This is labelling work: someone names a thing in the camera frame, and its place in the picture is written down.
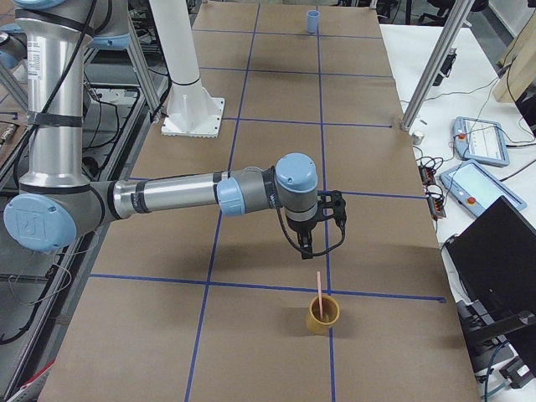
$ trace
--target metal pole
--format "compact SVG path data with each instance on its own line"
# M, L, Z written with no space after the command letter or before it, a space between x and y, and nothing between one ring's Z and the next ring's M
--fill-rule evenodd
M0 82L8 90L9 94L23 108L28 111L28 94L26 90L18 83L17 79L0 63Z
M404 117L402 118L402 122L400 123L402 130L410 130L411 125L415 121L415 118L428 95L430 87L434 83L439 68L445 61L454 39L458 35L458 32L460 32L461 26L471 11L474 1L475 0L457 0L454 4L454 8L451 10L449 18L446 20L445 27L441 31L441 36L435 44L434 51L428 60L428 64L420 77L419 84L417 84L417 88L415 89Z
M152 114L157 114L157 110L160 106L160 100L158 98L157 90L154 86L154 83L149 75L149 67L147 66L147 61L143 55L142 46L136 35L136 30L132 24L130 15L128 17L128 30L131 35L131 42L126 49L129 57L131 58L132 66L134 67L134 72L136 73L137 80L142 87L143 95L147 100L149 109Z

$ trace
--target computer monitor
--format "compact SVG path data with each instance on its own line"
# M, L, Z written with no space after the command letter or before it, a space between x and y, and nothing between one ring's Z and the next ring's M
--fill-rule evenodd
M463 286L495 321L536 314L536 229L504 197L446 244ZM536 374L536 326L506 335Z

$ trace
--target office chair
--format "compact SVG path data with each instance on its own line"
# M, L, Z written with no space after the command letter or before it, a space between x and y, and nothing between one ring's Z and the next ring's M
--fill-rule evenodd
M439 8L437 10L437 14L429 14L429 13L423 13L419 17L419 24L420 25L435 25L435 26L443 26L446 23L446 19L449 17L449 13L451 12L452 8L454 7L455 0L426 0L428 3L430 3L432 6ZM474 4L471 7L471 11L478 12L482 11L487 8L488 0L476 0ZM431 19L431 22L429 23L423 23L425 21L425 18Z

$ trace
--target light blue joint cover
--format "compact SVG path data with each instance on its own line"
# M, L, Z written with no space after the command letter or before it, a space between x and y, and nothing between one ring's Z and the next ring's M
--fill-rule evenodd
M3 222L8 233L27 249L48 253L76 239L70 214L53 199L20 194L6 206Z
M98 50L124 50L131 42L131 35L95 36L90 47Z
M20 25L17 23L6 23L0 27L0 31L5 32L6 34L24 34L23 29L20 28Z
M10 70L14 69L17 66L18 60L15 59L12 55L0 50L0 63L2 63L6 69Z
M65 3L66 0L13 0L19 7L27 8L30 10L45 10L59 6L61 3Z
M291 193L310 193L318 185L315 162L303 153L289 153L276 164L276 180Z
M235 178L226 178L216 188L218 204L223 215L237 216L245 214L244 195Z

